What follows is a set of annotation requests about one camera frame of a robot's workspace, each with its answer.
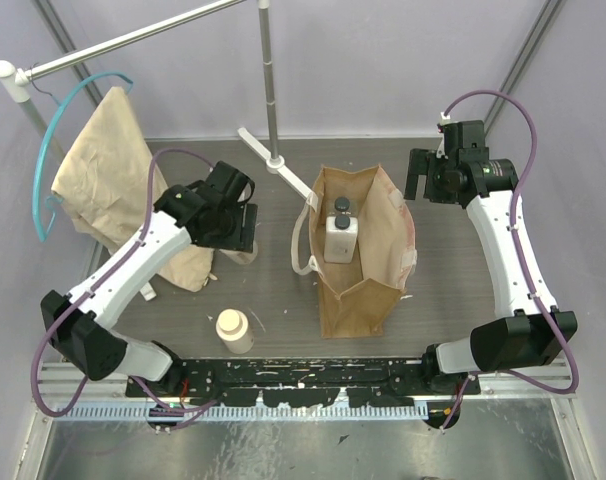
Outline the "beige bottle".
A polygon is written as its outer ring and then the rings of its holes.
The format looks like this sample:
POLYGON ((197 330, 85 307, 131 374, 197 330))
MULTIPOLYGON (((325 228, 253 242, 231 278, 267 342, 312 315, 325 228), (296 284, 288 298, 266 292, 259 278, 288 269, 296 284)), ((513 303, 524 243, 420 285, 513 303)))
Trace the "beige bottle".
POLYGON ((252 252, 222 250, 222 253, 239 265, 249 265, 256 259, 258 250, 254 249, 252 252))
POLYGON ((215 329, 219 339, 233 354, 246 354, 253 348, 253 332, 243 312, 223 310, 217 317, 215 329))

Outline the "clear glass perfume bottle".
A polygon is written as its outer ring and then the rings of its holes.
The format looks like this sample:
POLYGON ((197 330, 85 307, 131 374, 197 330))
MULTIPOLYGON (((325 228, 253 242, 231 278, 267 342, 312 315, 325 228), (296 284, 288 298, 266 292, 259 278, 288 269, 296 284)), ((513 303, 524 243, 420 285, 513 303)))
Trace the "clear glass perfume bottle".
POLYGON ((346 196, 332 197, 327 201, 328 216, 346 215, 348 217, 357 217, 358 211, 358 203, 346 196))

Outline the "white bottle with dark cap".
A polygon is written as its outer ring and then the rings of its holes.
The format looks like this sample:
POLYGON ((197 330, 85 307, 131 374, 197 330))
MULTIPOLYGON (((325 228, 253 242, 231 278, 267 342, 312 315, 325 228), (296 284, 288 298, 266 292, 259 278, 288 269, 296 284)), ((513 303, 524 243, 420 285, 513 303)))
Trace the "white bottle with dark cap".
POLYGON ((329 215, 326 220, 324 260, 349 264, 358 239, 358 219, 346 214, 329 215))

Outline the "brown canvas tote bag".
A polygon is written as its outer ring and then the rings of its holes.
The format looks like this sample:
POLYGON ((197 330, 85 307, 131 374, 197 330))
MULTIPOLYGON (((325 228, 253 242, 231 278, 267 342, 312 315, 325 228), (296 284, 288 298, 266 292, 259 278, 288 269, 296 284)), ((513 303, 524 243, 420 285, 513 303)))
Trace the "brown canvas tote bag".
POLYGON ((323 167, 295 222, 290 256, 295 273, 317 274, 323 337, 382 335, 418 258, 415 226, 402 192, 381 166, 357 172, 323 167), (324 258, 329 217, 339 197, 350 201, 358 221, 347 264, 324 258))

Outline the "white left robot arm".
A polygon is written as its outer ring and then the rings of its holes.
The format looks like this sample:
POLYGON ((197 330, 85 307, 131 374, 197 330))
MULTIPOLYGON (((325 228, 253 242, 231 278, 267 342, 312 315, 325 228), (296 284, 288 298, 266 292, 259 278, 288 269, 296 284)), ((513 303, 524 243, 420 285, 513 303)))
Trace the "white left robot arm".
POLYGON ((168 188, 99 270, 67 294, 50 291, 42 299, 42 343, 92 381, 120 373, 147 381, 161 396, 177 393, 186 376, 182 360, 157 342, 128 338, 114 328, 141 288, 188 246, 252 252, 254 190, 252 179, 225 162, 216 163, 204 180, 168 188))

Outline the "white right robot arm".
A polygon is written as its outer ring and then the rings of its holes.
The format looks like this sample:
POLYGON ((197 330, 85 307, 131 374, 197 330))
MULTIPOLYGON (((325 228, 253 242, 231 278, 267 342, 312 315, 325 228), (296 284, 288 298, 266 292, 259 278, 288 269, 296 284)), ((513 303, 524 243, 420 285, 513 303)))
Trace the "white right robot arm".
POLYGON ((426 349, 421 379, 427 390, 442 394, 457 376, 472 372, 521 372, 551 364, 578 322, 563 311, 538 267, 514 193, 518 175, 507 159, 491 159, 480 120, 438 126, 443 136, 436 150, 410 152, 404 196, 424 196, 432 203, 459 205, 480 239, 489 269, 495 320, 474 328, 468 337, 426 349))

